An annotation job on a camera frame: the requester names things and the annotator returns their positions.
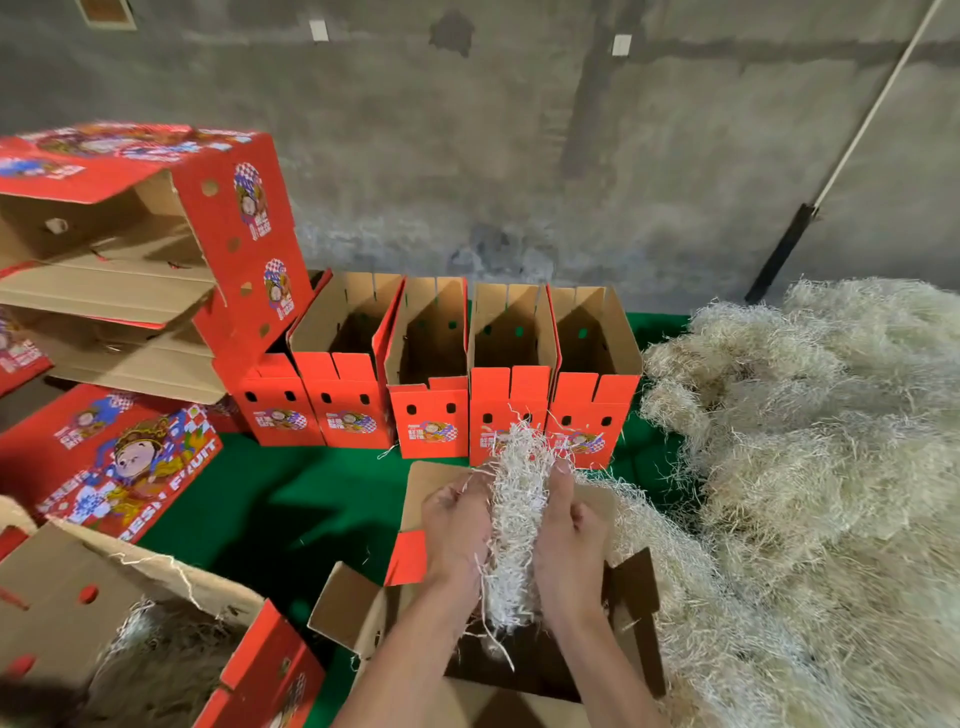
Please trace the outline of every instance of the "concrete wall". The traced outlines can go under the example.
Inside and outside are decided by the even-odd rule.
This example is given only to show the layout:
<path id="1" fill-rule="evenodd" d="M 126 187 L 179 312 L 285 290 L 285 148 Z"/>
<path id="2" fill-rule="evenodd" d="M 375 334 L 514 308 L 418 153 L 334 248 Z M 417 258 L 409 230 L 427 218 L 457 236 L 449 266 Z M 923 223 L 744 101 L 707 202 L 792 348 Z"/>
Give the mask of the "concrete wall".
<path id="1" fill-rule="evenodd" d="M 276 138 L 309 263 L 739 300 L 927 0 L 73 0 L 0 6 L 0 131 L 91 118 Z M 787 276 L 960 287 L 949 0 Z M 330 42 L 307 21 L 326 20 Z M 631 55 L 610 54 L 616 33 Z"/>

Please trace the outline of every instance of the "cardboard box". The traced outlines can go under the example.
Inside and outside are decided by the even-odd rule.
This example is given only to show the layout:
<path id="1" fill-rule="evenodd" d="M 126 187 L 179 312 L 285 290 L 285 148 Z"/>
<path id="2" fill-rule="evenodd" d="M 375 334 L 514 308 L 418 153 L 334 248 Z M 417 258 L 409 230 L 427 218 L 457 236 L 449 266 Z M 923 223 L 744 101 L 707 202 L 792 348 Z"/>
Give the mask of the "cardboard box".
<path id="1" fill-rule="evenodd" d="M 0 530 L 11 522 L 24 527 L 16 511 L 9 498 L 0 498 Z M 0 600 L 0 667 L 8 687 L 60 689 L 66 699 L 40 706 L 51 725 L 59 724 L 69 698 L 85 688 L 131 607 L 146 595 L 188 599 L 246 628 L 195 728 L 297 728 L 324 680 L 316 658 L 270 600 L 74 523 L 46 523 L 0 561 L 0 589 L 12 597 Z"/>
<path id="2" fill-rule="evenodd" d="M 309 296 L 268 135 L 105 122 L 0 140 L 0 303 L 177 335 L 209 299 L 195 326 L 229 388 Z M 131 388 L 121 357 L 94 362 L 85 341 L 48 355 L 64 376 Z M 142 391 L 198 399 L 152 381 Z"/>
<path id="3" fill-rule="evenodd" d="M 546 432 L 578 468 L 606 468 L 643 374 L 616 291 L 550 288 L 560 342 Z"/>
<path id="4" fill-rule="evenodd" d="M 406 280 L 386 370 L 403 457 L 466 457 L 466 279 Z"/>
<path id="5" fill-rule="evenodd" d="M 479 465 L 518 419 L 543 431 L 557 367 L 547 286 L 477 283 L 470 314 L 470 465 Z"/>
<path id="6" fill-rule="evenodd" d="M 0 308 L 0 397 L 43 374 L 51 366 L 50 359 Z"/>
<path id="7" fill-rule="evenodd" d="M 135 542 L 222 447 L 198 404 L 78 384 L 0 435 L 3 488 Z"/>
<path id="8" fill-rule="evenodd" d="M 333 273 L 289 338 L 332 448 L 388 449 L 396 430 L 385 364 L 403 276 Z"/>
<path id="9" fill-rule="evenodd" d="M 326 445 L 303 382 L 284 353 L 261 357 L 244 377 L 237 405 L 260 445 Z"/>
<path id="10" fill-rule="evenodd" d="M 401 531 L 401 537 L 420 529 L 423 499 L 465 471 L 439 463 L 412 465 L 401 527 L 407 530 Z M 578 497 L 588 500 L 603 517 L 612 517 L 613 500 L 608 491 L 582 487 Z M 416 562 L 425 568 L 422 542 L 416 546 L 411 539 L 398 538 L 394 556 L 395 562 Z M 395 564 L 391 569 L 394 585 L 388 582 L 388 586 L 380 588 L 343 563 L 337 564 L 310 616 L 308 625 L 312 629 L 360 657 L 360 672 L 418 588 L 405 580 L 396 581 L 399 573 L 410 576 L 416 569 L 402 568 L 398 572 Z M 645 678 L 651 693 L 663 696 L 666 686 L 653 621 L 660 601 L 649 549 L 608 570 L 604 582 L 603 599 L 610 606 L 618 643 L 638 674 Z M 503 644 L 516 671 L 511 671 L 506 661 L 491 657 L 475 637 L 463 637 L 457 643 L 424 726 L 589 726 L 576 686 L 549 633 L 539 625 L 530 625 L 516 630 Z"/>
<path id="11" fill-rule="evenodd" d="M 207 420 L 213 425 L 213 429 L 221 435 L 227 432 L 252 432 L 236 400 L 230 395 L 224 395 L 222 400 L 214 404 L 208 404 L 204 407 L 204 410 Z"/>

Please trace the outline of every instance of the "box flap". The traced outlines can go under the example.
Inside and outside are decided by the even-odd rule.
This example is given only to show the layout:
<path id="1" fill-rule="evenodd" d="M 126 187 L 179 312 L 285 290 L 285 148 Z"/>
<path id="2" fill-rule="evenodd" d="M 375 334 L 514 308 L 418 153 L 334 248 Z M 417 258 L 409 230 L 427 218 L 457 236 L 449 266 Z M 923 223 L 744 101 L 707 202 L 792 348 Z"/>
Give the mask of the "box flap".
<path id="1" fill-rule="evenodd" d="M 36 533 L 36 523 L 27 510 L 10 496 L 0 496 L 0 531 L 15 526 L 25 533 Z"/>
<path id="2" fill-rule="evenodd" d="M 426 728 L 589 728 L 579 703 L 445 678 Z"/>
<path id="3" fill-rule="evenodd" d="M 385 603 L 380 587 L 338 561 L 326 579 L 307 626 L 367 659 L 376 647 Z"/>
<path id="4" fill-rule="evenodd" d="M 148 216 L 79 250 L 0 279 L 0 304 L 145 324 L 166 324 L 214 287 L 189 226 Z"/>

